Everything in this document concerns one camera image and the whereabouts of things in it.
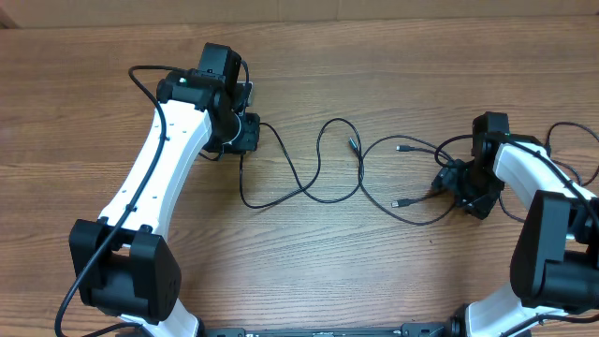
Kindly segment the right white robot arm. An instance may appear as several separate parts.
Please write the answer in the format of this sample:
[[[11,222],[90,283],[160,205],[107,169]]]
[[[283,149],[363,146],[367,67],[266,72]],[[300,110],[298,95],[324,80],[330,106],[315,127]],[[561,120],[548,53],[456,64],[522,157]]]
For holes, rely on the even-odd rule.
[[[484,219],[510,187],[527,209],[506,285],[468,304],[442,336],[528,336],[549,320],[597,321],[598,198],[571,180],[533,136],[511,133],[506,114],[472,123],[472,160],[448,159],[431,183],[458,207]]]

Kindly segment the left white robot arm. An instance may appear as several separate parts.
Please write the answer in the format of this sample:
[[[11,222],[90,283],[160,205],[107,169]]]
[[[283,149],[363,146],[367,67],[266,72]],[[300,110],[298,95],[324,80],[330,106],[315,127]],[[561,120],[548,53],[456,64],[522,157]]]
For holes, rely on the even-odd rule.
[[[180,299],[182,271],[168,247],[178,196],[201,152],[245,154],[257,148],[260,119],[246,112],[253,84],[241,56],[204,46],[197,67],[169,66],[156,91],[152,128],[123,185],[94,221],[69,234],[76,279],[54,322],[61,335],[75,295],[145,336],[202,336],[203,323]]]

